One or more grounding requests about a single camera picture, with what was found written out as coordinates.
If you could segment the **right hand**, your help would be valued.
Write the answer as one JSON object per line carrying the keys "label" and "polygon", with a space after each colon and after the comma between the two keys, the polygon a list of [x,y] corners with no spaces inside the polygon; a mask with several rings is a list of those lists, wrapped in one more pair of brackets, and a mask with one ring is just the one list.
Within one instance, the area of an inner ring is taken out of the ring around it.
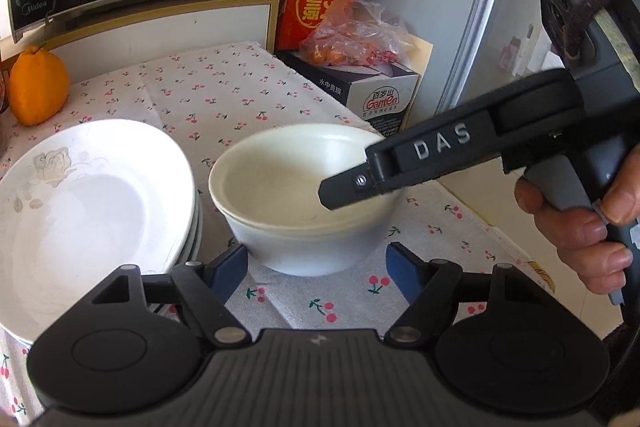
{"label": "right hand", "polygon": [[611,294],[626,283],[624,270],[631,266],[630,250],[606,239],[606,224],[623,227],[639,217],[639,150],[627,157],[602,200],[602,216],[585,208],[554,209],[538,188],[521,178],[515,184],[518,207],[534,217],[538,231],[556,248],[588,291]]}

